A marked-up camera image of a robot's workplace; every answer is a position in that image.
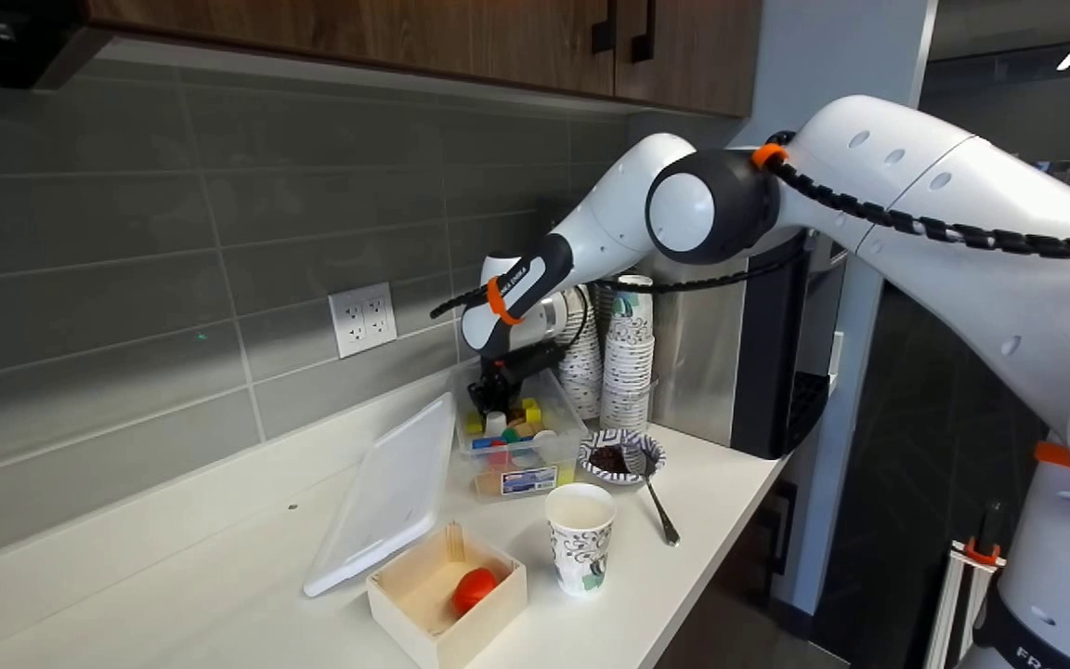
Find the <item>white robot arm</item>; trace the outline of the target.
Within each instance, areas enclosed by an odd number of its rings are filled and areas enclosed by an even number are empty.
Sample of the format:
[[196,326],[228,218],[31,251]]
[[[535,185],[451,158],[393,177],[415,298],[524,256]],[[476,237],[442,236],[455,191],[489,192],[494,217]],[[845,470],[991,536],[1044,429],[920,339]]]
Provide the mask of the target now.
[[661,254],[716,263],[819,230],[946,322],[1044,425],[1035,470],[961,669],[1070,669],[1070,185],[925,112],[839,96],[758,150],[635,143],[504,275],[462,339],[504,357],[555,290]]

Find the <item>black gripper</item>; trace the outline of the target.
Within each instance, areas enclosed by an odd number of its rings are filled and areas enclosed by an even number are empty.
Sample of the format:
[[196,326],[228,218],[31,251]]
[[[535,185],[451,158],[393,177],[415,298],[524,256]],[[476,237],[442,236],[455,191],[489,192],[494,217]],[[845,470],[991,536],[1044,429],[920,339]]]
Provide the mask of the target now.
[[518,393],[526,374],[555,368],[565,357],[559,342],[526,346],[503,357],[484,357],[479,374],[467,384],[467,398],[479,412],[518,412]]

